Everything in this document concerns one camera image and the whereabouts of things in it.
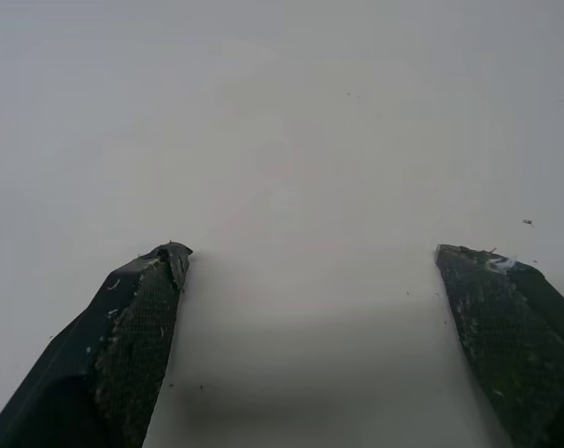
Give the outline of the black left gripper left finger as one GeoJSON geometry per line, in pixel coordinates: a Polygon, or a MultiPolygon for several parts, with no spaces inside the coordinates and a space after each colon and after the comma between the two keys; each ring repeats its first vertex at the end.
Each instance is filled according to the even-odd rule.
{"type": "Polygon", "coordinates": [[[162,388],[192,251],[113,271],[0,412],[0,447],[140,447],[162,388]]]}

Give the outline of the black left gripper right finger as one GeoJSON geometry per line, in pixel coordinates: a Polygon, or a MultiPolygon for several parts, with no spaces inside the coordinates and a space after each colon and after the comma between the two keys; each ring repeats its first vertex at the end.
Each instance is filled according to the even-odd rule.
{"type": "Polygon", "coordinates": [[[515,447],[564,447],[564,297],[535,267],[465,246],[435,263],[472,373],[515,447]]]}

